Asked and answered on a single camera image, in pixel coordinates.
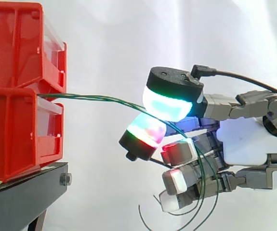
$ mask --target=green wire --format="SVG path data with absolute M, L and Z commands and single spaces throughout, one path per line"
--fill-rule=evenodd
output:
M 43 97 L 43 98 L 66 98 L 66 99 L 77 99 L 77 100 L 88 100 L 88 101 L 103 101 L 103 102 L 115 102 L 115 103 L 119 103 L 119 104 L 122 104 L 124 106 L 127 106 L 127 107 L 130 107 L 130 108 L 133 108 L 135 110 L 138 110 L 142 113 L 145 113 L 155 119 L 158 119 L 156 118 L 155 116 L 151 115 L 150 113 L 146 112 L 144 110 L 144 107 L 138 105 L 138 104 L 135 104 L 135 103 L 131 103 L 131 102 L 127 102 L 127 101 L 124 101 L 124 100 L 121 100 L 121 99 L 118 99 L 118 98 L 114 98 L 114 97 L 109 97 L 109 96 L 103 96 L 103 95 L 78 95 L 78 94 L 69 94 L 69 93 L 65 93 L 65 94 L 38 94 L 38 96 L 40 97 Z M 158 119 L 159 121 L 163 122 L 164 124 L 166 124 L 167 126 L 173 128 L 174 130 L 176 130 L 177 132 L 179 132 L 183 137 L 185 137 L 186 139 L 188 138 L 184 132 L 182 132 L 177 126 L 175 126 L 173 123 L 171 122 L 167 122 L 167 121 L 163 121 L 161 119 Z M 180 229 L 178 229 L 178 231 L 184 229 L 185 227 L 187 227 L 191 222 L 192 220 L 197 216 L 198 212 L 201 210 L 201 207 L 202 207 L 202 204 L 204 202 L 204 197 L 205 197 L 205 191 L 206 191 L 206 177 L 205 177 L 205 171 L 204 171 L 204 168 L 203 168 L 203 164 L 202 164 L 202 161 L 201 161 L 201 157 L 200 155 L 202 155 L 204 158 L 204 154 L 202 154 L 202 152 L 198 149 L 198 152 L 200 153 L 198 155 L 198 164 L 199 164 L 199 167 L 200 167 L 200 170 L 201 170 L 201 178 L 203 179 L 203 183 L 201 185 L 201 188 L 203 187 L 203 194 L 202 194 L 202 199 L 201 199 L 201 203 L 200 203 L 200 206 L 198 208 L 198 210 L 196 211 L 196 213 L 194 214 L 194 216 L 184 225 L 182 226 Z M 212 166 L 210 165 L 210 163 L 208 162 L 208 160 L 206 159 L 208 165 L 211 167 L 215 177 L 216 177 L 216 182 L 217 182 L 217 197 L 216 197 L 216 200 L 215 200 L 215 203 L 213 205 L 213 208 L 212 210 L 210 211 L 210 213 L 207 215 L 207 217 L 195 228 L 198 229 L 209 217 L 210 215 L 212 214 L 212 212 L 214 211 L 215 207 L 216 207 L 216 204 L 217 204 L 217 201 L 218 201 L 218 194 L 219 194 L 219 182 L 218 182 L 218 177 L 217 175 L 215 174 L 215 171 L 214 169 L 212 168 Z

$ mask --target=green light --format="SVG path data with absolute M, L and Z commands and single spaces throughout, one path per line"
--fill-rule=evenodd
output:
M 145 113 L 141 113 L 128 126 L 127 130 L 144 143 L 157 148 L 165 136 L 166 125 Z
M 168 98 L 145 87 L 143 103 L 146 110 L 159 119 L 178 122 L 186 117 L 192 108 L 192 103 Z

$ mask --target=cable connector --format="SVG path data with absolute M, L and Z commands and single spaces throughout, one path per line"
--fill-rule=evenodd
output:
M 191 76 L 200 79 L 201 77 L 214 76 L 216 75 L 216 69 L 208 66 L 194 65 L 191 71 Z

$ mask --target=red drawer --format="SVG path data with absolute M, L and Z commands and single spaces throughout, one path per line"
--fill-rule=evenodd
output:
M 63 156 L 63 106 L 32 89 L 0 89 L 0 180 L 39 170 Z
M 0 2 L 0 88 L 25 87 L 66 92 L 66 44 L 39 3 Z

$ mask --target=white background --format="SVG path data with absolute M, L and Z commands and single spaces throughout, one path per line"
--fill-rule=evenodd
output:
M 68 44 L 68 92 L 141 103 L 151 67 L 191 70 L 193 64 L 244 74 L 277 87 L 276 0 L 41 3 Z M 205 93 L 235 96 L 258 89 L 227 77 L 202 81 Z M 118 144 L 136 111 L 112 103 L 62 102 L 66 110 L 63 161 L 69 162 L 73 183 L 48 209 L 45 231 L 143 231 L 138 204 L 155 231 L 173 231 L 189 220 L 190 215 L 175 218 L 162 213 L 152 199 L 164 189 L 165 169 L 129 162 Z M 197 219 L 184 230 L 199 224 L 213 201 L 207 199 Z M 237 189 L 221 194 L 214 214 L 200 230 L 277 231 L 277 190 Z

